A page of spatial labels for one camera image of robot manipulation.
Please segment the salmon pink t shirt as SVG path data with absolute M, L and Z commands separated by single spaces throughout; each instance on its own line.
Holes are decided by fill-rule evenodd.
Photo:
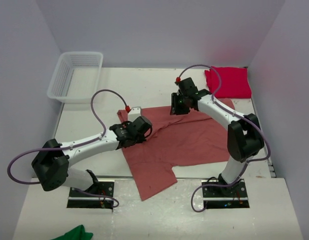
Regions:
M 171 115 L 169 106 L 142 109 L 152 123 L 152 133 L 143 143 L 122 152 L 145 201 L 177 183 L 173 167 L 228 161 L 227 131 L 210 116 L 192 110 Z

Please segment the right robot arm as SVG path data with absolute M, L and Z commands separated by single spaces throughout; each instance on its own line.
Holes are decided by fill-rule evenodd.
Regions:
M 227 130 L 229 160 L 218 177 L 218 192 L 230 196 L 236 189 L 248 161 L 265 146 L 256 115 L 236 112 L 206 89 L 199 90 L 192 78 L 176 78 L 178 91 L 171 94 L 171 115 L 186 115 L 193 109 L 217 121 Z

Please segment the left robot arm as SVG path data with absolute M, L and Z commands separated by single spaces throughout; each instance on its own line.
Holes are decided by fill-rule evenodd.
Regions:
M 44 191 L 67 186 L 92 197 L 99 189 L 96 176 L 91 170 L 78 170 L 73 165 L 97 154 L 143 143 L 148 138 L 147 132 L 152 133 L 152 130 L 150 120 L 139 116 L 84 139 L 63 143 L 51 139 L 39 149 L 31 166 Z

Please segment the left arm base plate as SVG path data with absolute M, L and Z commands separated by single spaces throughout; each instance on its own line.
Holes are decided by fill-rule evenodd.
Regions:
M 99 209 L 113 210 L 118 206 L 114 198 L 115 180 L 99 178 L 98 183 L 88 190 L 87 193 L 71 188 L 69 190 L 67 205 L 68 209 Z

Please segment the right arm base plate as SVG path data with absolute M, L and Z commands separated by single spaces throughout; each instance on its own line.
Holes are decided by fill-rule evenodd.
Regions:
M 203 205 L 210 209 L 248 209 L 250 207 L 243 179 L 230 188 L 205 186 L 202 188 Z

